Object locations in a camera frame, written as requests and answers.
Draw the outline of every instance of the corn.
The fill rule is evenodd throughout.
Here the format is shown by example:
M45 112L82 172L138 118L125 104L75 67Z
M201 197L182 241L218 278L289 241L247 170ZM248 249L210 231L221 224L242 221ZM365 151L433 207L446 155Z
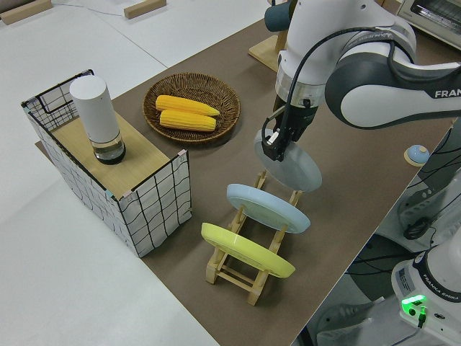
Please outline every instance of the corn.
M216 119L180 110L164 110L160 114L160 125L180 130L211 132L216 128Z
M157 110L181 110L182 112L190 112L200 115L208 115L214 117L219 115L219 110L191 99L183 97L175 97L170 95L158 95L156 100Z

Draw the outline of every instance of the toaster oven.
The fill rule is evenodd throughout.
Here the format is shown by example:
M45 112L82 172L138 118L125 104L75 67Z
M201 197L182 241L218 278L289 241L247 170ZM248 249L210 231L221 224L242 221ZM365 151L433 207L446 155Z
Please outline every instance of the toaster oven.
M461 49L461 0L403 0L397 15Z

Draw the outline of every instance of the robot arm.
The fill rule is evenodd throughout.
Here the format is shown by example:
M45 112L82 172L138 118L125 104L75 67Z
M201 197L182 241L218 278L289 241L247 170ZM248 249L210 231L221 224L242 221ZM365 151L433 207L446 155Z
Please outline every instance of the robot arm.
M279 55L276 112L263 126L276 120L264 153L282 161L324 100L338 119L364 129L459 115L460 64L417 66L415 51L410 25L373 0L298 1Z

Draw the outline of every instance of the white grid basket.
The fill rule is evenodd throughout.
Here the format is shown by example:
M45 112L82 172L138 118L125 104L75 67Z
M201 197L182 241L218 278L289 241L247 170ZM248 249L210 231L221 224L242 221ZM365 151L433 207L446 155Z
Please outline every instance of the white grid basket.
M78 117L69 94L71 82L84 71L22 103L51 161L75 195L98 215L139 257L162 244L191 218L189 154L178 153L119 200L53 135Z

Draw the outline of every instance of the wooden board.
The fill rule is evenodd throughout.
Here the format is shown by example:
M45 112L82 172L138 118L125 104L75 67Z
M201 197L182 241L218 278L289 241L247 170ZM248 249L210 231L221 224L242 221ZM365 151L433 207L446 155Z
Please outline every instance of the wooden board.
M278 71L279 67L277 64L279 52L275 48L277 45L277 38L277 35L273 35L249 49L250 56L261 61L275 72Z
M80 118L59 127L53 135L119 200L120 197L169 161L156 146L117 114L127 153L122 162L99 162Z
M28 18L34 14L43 12L47 9L53 7L51 0L35 0L29 4L19 6L15 9L10 9L9 11L3 12L0 14L1 20L6 25L18 22L21 19Z

